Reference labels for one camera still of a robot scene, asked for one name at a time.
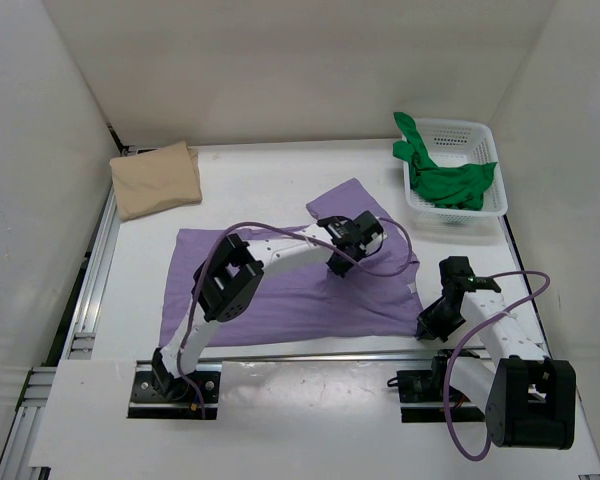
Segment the purple t shirt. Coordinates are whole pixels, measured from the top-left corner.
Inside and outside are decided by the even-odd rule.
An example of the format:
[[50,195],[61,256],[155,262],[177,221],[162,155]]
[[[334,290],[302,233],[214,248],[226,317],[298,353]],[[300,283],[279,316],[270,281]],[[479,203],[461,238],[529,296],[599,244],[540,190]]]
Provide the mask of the purple t shirt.
[[[325,192],[306,205],[316,220],[363,211],[390,218],[356,178]],[[326,337],[405,336],[415,334],[423,310],[416,290],[419,260],[393,224],[382,249],[361,262],[374,272],[400,275],[379,278],[354,267],[344,278],[326,264],[313,264],[264,279],[245,313],[224,323],[209,347],[234,347],[297,342]],[[169,343],[188,317],[194,273],[222,230],[180,229],[164,292],[159,347]]]

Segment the beige t shirt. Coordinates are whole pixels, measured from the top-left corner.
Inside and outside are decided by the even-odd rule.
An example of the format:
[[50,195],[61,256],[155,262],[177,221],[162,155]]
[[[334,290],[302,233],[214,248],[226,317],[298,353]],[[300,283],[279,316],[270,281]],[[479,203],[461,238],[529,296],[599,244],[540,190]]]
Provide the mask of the beige t shirt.
[[121,221],[203,200],[198,151],[184,141],[109,162]]

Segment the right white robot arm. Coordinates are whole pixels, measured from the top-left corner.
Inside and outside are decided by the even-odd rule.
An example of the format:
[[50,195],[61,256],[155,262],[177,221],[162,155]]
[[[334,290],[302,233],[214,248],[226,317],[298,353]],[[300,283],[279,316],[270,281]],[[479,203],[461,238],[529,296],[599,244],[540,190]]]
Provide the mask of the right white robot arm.
[[488,446],[568,450],[575,437],[576,373],[534,343],[507,305],[498,276],[475,275],[465,256],[439,264],[441,295],[417,318],[419,340],[445,342],[461,326],[469,331],[433,370],[447,423],[451,393],[460,392],[483,414]]

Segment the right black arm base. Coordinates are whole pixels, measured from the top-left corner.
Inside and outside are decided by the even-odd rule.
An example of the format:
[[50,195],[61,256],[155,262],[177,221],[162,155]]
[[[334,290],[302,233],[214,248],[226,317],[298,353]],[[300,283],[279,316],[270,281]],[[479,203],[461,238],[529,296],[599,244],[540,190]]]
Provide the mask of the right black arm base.
[[[444,423],[442,388],[450,350],[442,350],[433,357],[431,366],[424,369],[398,370],[386,382],[396,389],[403,424]],[[459,390],[450,388],[451,419],[459,423],[483,422],[484,414]]]

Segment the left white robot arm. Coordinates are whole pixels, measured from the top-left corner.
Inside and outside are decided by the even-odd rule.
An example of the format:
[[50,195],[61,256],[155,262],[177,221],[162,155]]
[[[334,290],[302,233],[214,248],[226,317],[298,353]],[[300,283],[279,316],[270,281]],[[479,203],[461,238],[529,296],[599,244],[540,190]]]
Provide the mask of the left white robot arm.
[[169,342],[153,354],[152,384],[166,399],[198,387],[192,375],[201,353],[222,323],[245,313],[262,280],[319,263],[343,277],[387,238],[369,211],[354,220],[329,217],[297,231],[261,224],[275,234],[264,240],[243,239],[238,231],[247,225],[221,233],[194,273],[188,312]]

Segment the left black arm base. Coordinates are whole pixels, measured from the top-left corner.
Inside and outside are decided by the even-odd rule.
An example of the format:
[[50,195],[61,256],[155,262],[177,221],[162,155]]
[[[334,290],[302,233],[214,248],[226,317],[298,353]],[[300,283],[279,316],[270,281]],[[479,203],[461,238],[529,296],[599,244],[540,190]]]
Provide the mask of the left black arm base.
[[127,417],[130,419],[206,420],[217,419],[221,367],[203,366],[188,376],[198,392],[186,381],[176,379],[164,393],[147,362],[135,366]]

